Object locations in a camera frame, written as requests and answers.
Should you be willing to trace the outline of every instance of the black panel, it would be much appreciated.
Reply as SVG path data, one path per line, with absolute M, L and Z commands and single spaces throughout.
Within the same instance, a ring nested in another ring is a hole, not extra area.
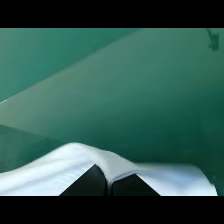
M 106 196 L 107 182 L 101 169 L 94 165 L 60 196 Z
M 136 174 L 116 181 L 112 185 L 112 196 L 160 196 Z

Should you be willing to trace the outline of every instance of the green background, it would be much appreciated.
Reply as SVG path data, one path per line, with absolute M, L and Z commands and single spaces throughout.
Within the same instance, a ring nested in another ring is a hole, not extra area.
M 1 170 L 81 142 L 195 164 L 224 194 L 224 31 L 212 30 L 219 51 L 205 28 L 1 29 Z

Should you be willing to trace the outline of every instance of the green board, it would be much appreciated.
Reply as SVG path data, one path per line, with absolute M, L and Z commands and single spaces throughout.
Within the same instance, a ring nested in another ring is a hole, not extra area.
M 91 32 L 99 32 L 102 39 L 103 32 L 105 38 L 112 35 L 113 29 L 102 30 L 83 29 L 83 39 Z M 34 32 L 30 35 L 35 39 L 37 31 L 29 32 Z M 65 31 L 42 32 L 54 40 L 51 32 Z M 135 162 L 195 164 L 223 195 L 224 30 L 213 29 L 220 34 L 217 51 L 209 47 L 205 28 L 113 32 L 117 36 L 107 44 L 97 45 L 86 55 L 80 53 L 79 60 L 64 59 L 60 66 L 68 51 L 81 52 L 87 46 L 77 44 L 75 36 L 74 48 L 71 42 L 69 47 L 65 43 L 59 47 L 56 40 L 49 48 L 39 44 L 37 52 L 48 56 L 39 55 L 38 60 L 32 56 L 35 60 L 26 64 L 29 78 L 11 65 L 11 79 L 5 78 L 11 92 L 6 86 L 1 90 L 6 101 L 0 104 L 0 124 L 55 144 L 81 142 L 110 150 Z M 52 62 L 48 58 L 53 57 L 54 47 L 63 50 Z M 51 72 L 38 70 L 39 63 L 49 65 Z M 13 77 L 20 77 L 17 84 L 11 81 Z

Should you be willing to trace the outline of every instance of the white fabric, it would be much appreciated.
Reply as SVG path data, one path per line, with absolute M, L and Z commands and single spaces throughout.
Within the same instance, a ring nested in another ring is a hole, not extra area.
M 19 169 L 0 174 L 0 195 L 60 195 L 94 164 L 109 187 L 138 174 L 160 195 L 217 195 L 205 175 L 192 166 L 134 164 L 115 153 L 79 143 L 66 144 Z

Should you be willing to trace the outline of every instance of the white cloth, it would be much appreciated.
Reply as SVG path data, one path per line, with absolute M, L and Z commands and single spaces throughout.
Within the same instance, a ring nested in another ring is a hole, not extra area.
M 96 164 L 110 187 L 137 174 L 160 195 L 211 195 L 215 187 L 192 166 L 134 164 L 119 155 L 80 143 L 69 143 L 16 170 L 0 174 L 0 195 L 57 196 Z

